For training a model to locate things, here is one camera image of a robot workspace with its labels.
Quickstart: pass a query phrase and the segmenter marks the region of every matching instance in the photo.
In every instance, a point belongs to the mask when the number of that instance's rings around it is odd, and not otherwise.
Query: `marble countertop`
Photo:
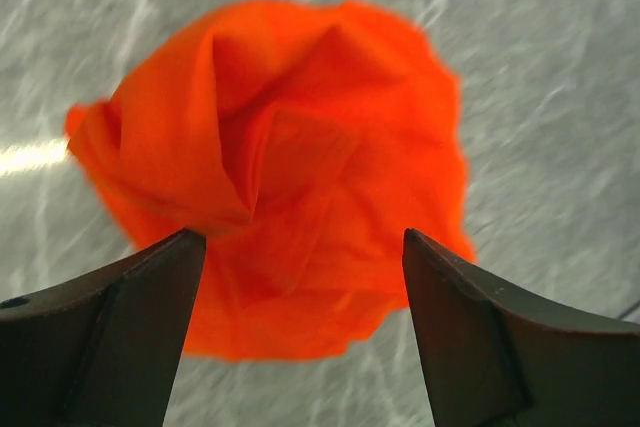
[[[130,252],[64,154],[65,112],[229,1],[0,0],[0,298]],[[587,311],[629,309],[640,298],[640,0],[372,1],[422,24],[464,79],[480,264]],[[409,316],[338,359],[185,359],[166,425],[432,425]]]

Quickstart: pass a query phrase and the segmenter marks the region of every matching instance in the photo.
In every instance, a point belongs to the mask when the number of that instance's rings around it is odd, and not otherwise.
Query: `red-orange fabric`
[[[137,247],[185,226],[207,236],[186,353],[313,359],[407,305],[405,228],[473,260],[458,103],[394,14],[249,0],[73,107],[66,131]]]

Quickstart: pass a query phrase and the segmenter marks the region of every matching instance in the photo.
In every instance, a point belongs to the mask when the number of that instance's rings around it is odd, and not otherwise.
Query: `table surface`
[[[130,252],[64,154],[65,112],[110,94],[172,32],[230,1],[0,0],[0,298]],[[640,0],[371,1],[424,26],[464,79],[480,264],[587,311],[633,305]],[[408,313],[337,359],[185,359],[166,425],[432,425]]]

